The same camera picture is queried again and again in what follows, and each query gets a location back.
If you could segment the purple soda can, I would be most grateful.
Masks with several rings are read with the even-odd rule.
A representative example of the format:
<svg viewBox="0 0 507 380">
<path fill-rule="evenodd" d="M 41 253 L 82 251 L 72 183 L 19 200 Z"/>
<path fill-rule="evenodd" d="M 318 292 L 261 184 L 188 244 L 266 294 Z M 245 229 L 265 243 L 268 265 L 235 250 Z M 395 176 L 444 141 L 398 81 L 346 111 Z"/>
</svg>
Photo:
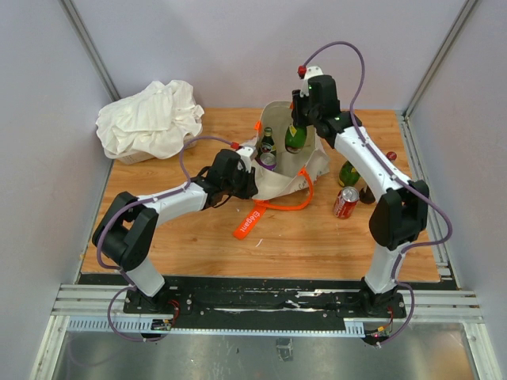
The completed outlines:
<svg viewBox="0 0 507 380">
<path fill-rule="evenodd" d="M 261 153 L 258 157 L 258 164 L 270 171 L 276 168 L 276 155 L 273 153 Z"/>
</svg>

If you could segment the beige canvas tote bag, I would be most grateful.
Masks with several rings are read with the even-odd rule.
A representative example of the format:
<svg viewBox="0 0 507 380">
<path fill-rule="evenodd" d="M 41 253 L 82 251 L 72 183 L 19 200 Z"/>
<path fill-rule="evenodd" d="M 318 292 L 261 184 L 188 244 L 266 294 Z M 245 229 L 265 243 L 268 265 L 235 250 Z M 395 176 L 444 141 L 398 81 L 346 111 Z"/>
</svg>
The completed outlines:
<svg viewBox="0 0 507 380">
<path fill-rule="evenodd" d="M 307 128 L 307 138 L 301 151 L 291 153 L 285 149 L 285 135 L 292 124 L 292 106 L 288 101 L 274 101 L 264 107 L 254 129 L 252 139 L 243 146 L 259 147 L 266 127 L 273 130 L 276 147 L 276 161 L 270 165 L 260 163 L 260 156 L 252 159 L 255 168 L 255 184 L 258 193 L 253 196 L 255 206 L 234 231 L 238 240 L 244 239 L 255 227 L 261 216 L 268 209 L 279 211 L 299 211 L 304 209 L 314 195 L 314 183 L 322 175 L 330 171 L 330 158 L 324 151 L 320 138 L 313 127 Z M 307 198 L 297 205 L 282 206 L 270 201 L 308 189 Z"/>
</svg>

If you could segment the green bottle front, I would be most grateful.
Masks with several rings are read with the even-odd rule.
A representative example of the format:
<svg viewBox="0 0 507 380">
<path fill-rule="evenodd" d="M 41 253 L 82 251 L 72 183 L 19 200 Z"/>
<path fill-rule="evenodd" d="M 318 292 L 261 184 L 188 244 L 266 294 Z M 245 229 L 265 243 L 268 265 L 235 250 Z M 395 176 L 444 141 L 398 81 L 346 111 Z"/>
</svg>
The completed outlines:
<svg viewBox="0 0 507 380">
<path fill-rule="evenodd" d="M 348 186 L 354 187 L 359 179 L 360 174 L 357 172 L 356 168 L 349 161 L 346 161 L 338 174 L 339 185 L 343 188 Z"/>
</svg>

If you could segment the red cola can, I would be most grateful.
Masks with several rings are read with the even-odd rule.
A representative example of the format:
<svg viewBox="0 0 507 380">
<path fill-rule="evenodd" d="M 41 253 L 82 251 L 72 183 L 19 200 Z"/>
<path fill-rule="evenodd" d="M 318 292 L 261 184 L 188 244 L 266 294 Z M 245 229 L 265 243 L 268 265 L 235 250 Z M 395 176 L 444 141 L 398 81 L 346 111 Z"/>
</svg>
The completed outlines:
<svg viewBox="0 0 507 380">
<path fill-rule="evenodd" d="M 358 201 L 359 201 L 359 192 L 351 186 L 344 187 L 337 195 L 333 213 L 339 219 L 348 219 Z"/>
</svg>

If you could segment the dark cola glass bottle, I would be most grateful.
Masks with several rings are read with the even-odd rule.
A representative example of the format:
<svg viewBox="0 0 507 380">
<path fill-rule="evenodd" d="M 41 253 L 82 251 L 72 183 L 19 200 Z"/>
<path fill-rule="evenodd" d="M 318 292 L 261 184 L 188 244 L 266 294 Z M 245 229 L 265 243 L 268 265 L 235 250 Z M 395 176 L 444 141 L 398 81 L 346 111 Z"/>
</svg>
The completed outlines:
<svg viewBox="0 0 507 380">
<path fill-rule="evenodd" d="M 386 156 L 390 162 L 394 162 L 397 159 L 397 154 L 394 151 L 387 152 Z M 359 191 L 359 196 L 361 203 L 372 204 L 375 202 L 372 190 L 367 184 Z"/>
</svg>

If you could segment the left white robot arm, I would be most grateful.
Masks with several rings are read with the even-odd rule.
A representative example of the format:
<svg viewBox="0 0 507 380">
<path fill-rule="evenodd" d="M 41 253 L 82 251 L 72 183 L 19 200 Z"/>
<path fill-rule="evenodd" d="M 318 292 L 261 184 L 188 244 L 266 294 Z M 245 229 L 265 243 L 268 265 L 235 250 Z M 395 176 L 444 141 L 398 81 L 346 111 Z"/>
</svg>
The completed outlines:
<svg viewBox="0 0 507 380">
<path fill-rule="evenodd" d="M 142 304 L 158 314 L 170 303 L 165 280 L 148 254 L 155 231 L 166 222 L 193 212 L 217 208 L 235 197 L 257 195 L 252 146 L 222 149 L 212 165 L 203 168 L 180 187 L 149 196 L 122 192 L 116 196 L 92 236 L 98 255 L 114 262 L 116 269 L 143 294 Z"/>
</svg>

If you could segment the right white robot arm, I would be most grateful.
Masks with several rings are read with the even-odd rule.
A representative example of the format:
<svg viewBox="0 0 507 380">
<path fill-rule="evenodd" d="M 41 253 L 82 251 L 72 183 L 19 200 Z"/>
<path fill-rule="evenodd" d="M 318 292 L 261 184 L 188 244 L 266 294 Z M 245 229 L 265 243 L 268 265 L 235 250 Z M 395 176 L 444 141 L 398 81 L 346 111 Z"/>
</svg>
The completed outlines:
<svg viewBox="0 0 507 380">
<path fill-rule="evenodd" d="M 376 206 L 369 220 L 375 252 L 364 277 L 368 291 L 358 298 L 360 310 L 375 317 L 387 308 L 386 295 L 397 286 L 403 250 L 426 228 L 429 187 L 397 169 L 369 138 L 360 121 L 350 111 L 341 110 L 336 82 L 330 75 L 312 66 L 300 77 L 302 87 L 292 93 L 294 127 L 313 127 L 359 171 L 375 197 Z"/>
</svg>

